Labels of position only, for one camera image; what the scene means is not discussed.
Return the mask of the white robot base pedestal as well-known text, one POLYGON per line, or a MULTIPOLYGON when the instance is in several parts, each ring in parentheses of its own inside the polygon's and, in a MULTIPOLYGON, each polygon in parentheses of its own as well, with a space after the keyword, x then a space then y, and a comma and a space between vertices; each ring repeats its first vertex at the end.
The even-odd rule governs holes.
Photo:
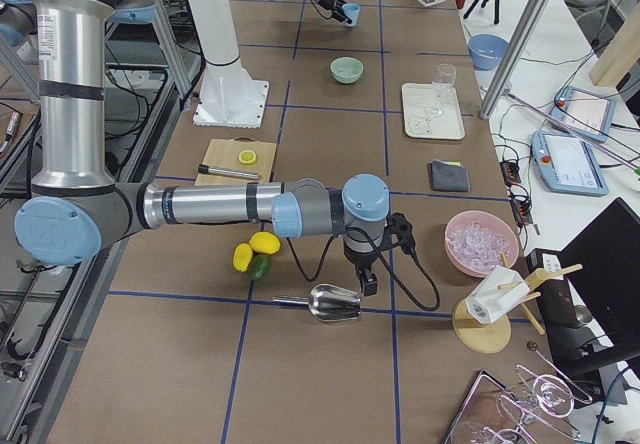
POLYGON ((206 68, 194 123, 255 129, 261 126, 269 83, 244 69, 229 0, 188 0, 206 68))

